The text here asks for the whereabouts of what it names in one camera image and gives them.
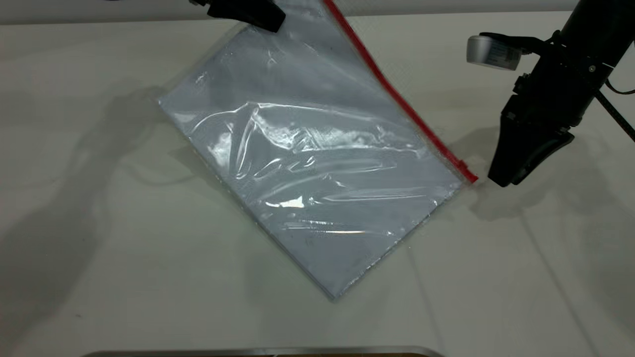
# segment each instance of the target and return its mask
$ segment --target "cable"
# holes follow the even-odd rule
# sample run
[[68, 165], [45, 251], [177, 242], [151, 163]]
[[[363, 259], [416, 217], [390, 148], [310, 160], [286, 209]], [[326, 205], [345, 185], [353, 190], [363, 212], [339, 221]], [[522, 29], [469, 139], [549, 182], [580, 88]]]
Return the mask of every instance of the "cable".
[[635, 129], [629, 124], [626, 119], [617, 111], [617, 109], [611, 104], [611, 102], [606, 99], [606, 97], [600, 92], [599, 88], [593, 86], [591, 82], [587, 79], [582, 71], [573, 63], [573, 61], [566, 54], [562, 44], [560, 42], [560, 31], [554, 32], [552, 36], [553, 42], [558, 48], [560, 55], [566, 60], [566, 64], [571, 67], [577, 74], [582, 78], [583, 82], [593, 91], [593, 95], [596, 97], [598, 102], [602, 104], [604, 109], [613, 117], [613, 119], [617, 122], [617, 124], [626, 132], [626, 134], [635, 141]]
[[635, 94], [635, 90], [629, 90], [629, 91], [616, 90], [608, 79], [606, 80], [606, 86], [608, 87], [608, 89], [614, 91], [617, 94], [623, 94], [623, 95]]

